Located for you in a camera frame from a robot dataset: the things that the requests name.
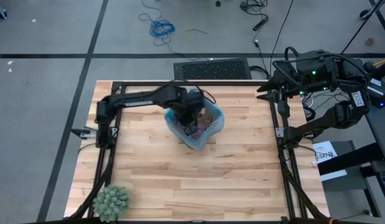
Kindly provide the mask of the black tripod base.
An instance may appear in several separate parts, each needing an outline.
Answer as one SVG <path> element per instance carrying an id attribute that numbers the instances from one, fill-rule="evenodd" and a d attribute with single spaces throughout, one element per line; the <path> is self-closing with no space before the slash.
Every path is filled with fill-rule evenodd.
<path id="1" fill-rule="evenodd" d="M 381 6 L 385 4 L 385 0 L 377 0 L 370 9 L 365 9 L 360 12 L 359 18 L 360 19 L 368 19 L 370 18 L 371 14 L 374 12 L 377 12 L 380 10 Z"/>

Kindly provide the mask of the green artificial plant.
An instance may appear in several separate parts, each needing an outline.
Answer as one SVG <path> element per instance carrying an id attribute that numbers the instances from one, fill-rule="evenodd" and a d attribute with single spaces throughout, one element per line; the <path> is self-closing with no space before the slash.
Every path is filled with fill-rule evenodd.
<path id="1" fill-rule="evenodd" d="M 93 212 L 101 222 L 110 223 L 125 218 L 130 196 L 125 187 L 108 185 L 93 200 Z"/>

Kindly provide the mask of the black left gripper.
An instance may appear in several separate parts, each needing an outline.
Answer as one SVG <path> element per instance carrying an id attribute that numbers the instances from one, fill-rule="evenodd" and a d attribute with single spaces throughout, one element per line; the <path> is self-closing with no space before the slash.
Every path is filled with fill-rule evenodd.
<path id="1" fill-rule="evenodd" d="M 167 106 L 181 124 L 196 124 L 204 95 L 199 90 L 167 90 Z"/>

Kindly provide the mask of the black table frame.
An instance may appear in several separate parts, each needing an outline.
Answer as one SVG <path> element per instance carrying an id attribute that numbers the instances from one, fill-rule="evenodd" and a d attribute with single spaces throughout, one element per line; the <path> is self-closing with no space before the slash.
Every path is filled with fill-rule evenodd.
<path id="1" fill-rule="evenodd" d="M 113 159 L 109 183 L 124 186 L 130 208 L 119 224 L 247 222 L 279 224 L 306 215 L 282 179 L 275 138 L 281 119 L 258 100 L 258 81 L 200 81 L 225 114 L 221 132 L 195 151 L 168 129 L 164 109 L 122 110 L 116 148 L 82 141 L 65 216 L 74 214 Z"/>

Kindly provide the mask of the white paper sheet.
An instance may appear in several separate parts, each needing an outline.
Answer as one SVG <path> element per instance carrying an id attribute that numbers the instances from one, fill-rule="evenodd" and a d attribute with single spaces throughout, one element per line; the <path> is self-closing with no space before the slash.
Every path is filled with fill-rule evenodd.
<path id="1" fill-rule="evenodd" d="M 312 162 L 313 165 L 318 165 L 321 162 L 325 162 L 338 156 L 330 141 L 313 144 L 313 150 L 315 151 L 315 161 Z M 329 174 L 321 174 L 320 177 L 321 181 L 324 182 L 346 175 L 347 172 L 345 170 L 339 170 Z"/>

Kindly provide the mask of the black perforated floor mat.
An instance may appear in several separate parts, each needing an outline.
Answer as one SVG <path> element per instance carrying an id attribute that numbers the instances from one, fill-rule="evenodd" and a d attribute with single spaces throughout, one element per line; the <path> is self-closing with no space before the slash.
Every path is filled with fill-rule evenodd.
<path id="1" fill-rule="evenodd" d="M 176 80 L 251 80 L 246 58 L 174 63 Z"/>

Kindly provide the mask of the black stand bar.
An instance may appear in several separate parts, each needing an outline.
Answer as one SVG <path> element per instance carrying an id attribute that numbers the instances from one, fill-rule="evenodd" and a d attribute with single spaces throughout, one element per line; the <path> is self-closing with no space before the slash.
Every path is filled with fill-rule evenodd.
<path id="1" fill-rule="evenodd" d="M 320 175 L 325 175 L 367 162 L 383 160 L 384 154 L 379 144 L 372 143 L 325 162 L 321 162 L 318 164 L 318 170 Z"/>

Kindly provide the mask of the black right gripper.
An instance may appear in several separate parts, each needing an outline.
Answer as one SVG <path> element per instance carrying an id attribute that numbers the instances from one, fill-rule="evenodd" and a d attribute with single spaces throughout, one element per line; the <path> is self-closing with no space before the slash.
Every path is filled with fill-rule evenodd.
<path id="1" fill-rule="evenodd" d="M 291 62 L 286 60 L 276 60 L 272 62 L 272 66 L 275 69 L 273 75 L 266 84 L 263 84 L 257 89 L 257 93 L 271 90 L 283 90 L 288 96 L 305 94 L 302 76 L 298 74 L 297 69 Z M 279 101 L 277 92 L 258 95 L 256 98 L 265 101 Z"/>

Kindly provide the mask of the black electronic device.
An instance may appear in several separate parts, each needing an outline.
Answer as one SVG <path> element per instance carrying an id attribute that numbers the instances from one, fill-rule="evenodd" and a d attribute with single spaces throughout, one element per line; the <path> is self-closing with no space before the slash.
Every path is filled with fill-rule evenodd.
<path id="1" fill-rule="evenodd" d="M 367 89 L 371 104 L 377 108 L 385 107 L 385 82 L 372 78 Z"/>

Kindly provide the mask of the blue plastic bin liner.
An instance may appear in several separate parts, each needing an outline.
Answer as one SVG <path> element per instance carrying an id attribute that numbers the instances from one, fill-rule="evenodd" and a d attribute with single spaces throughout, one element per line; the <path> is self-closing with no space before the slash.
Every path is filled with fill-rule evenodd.
<path id="1" fill-rule="evenodd" d="M 188 89 L 181 86 L 174 86 L 171 88 L 171 90 L 199 90 L 204 95 L 204 107 L 198 114 L 198 120 L 197 123 L 194 124 L 198 126 L 198 123 L 201 122 L 201 114 L 205 112 L 209 112 L 213 115 L 213 123 L 203 132 L 202 136 L 199 139 L 193 139 L 191 136 L 187 136 L 184 132 L 184 127 L 189 126 L 192 124 L 181 124 L 177 119 L 175 114 L 171 109 L 167 106 L 167 93 L 166 96 L 162 98 L 163 100 L 163 108 L 166 108 L 167 111 L 165 112 L 165 121 L 169 128 L 169 130 L 179 138 L 187 147 L 194 149 L 196 151 L 201 151 L 205 148 L 206 144 L 208 143 L 208 140 L 213 135 L 219 133 L 222 131 L 222 129 L 225 126 L 225 116 L 223 111 L 216 105 L 215 99 L 210 100 L 206 97 L 206 91 L 200 89 L 200 88 L 193 88 Z"/>

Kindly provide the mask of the black table clamp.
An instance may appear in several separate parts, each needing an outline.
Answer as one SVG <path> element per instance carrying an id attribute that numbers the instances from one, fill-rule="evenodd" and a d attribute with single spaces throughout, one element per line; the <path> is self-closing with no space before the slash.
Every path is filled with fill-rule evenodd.
<path id="1" fill-rule="evenodd" d="M 89 127 L 84 127 L 82 129 L 72 128 L 71 132 L 78 136 L 80 139 L 95 138 L 97 130 Z"/>

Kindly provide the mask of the grey desk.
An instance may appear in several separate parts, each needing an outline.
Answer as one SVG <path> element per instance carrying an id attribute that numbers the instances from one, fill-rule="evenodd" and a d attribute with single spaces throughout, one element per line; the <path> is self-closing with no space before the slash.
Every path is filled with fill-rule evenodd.
<path id="1" fill-rule="evenodd" d="M 371 106 L 366 119 L 385 160 L 385 106 L 382 108 Z"/>

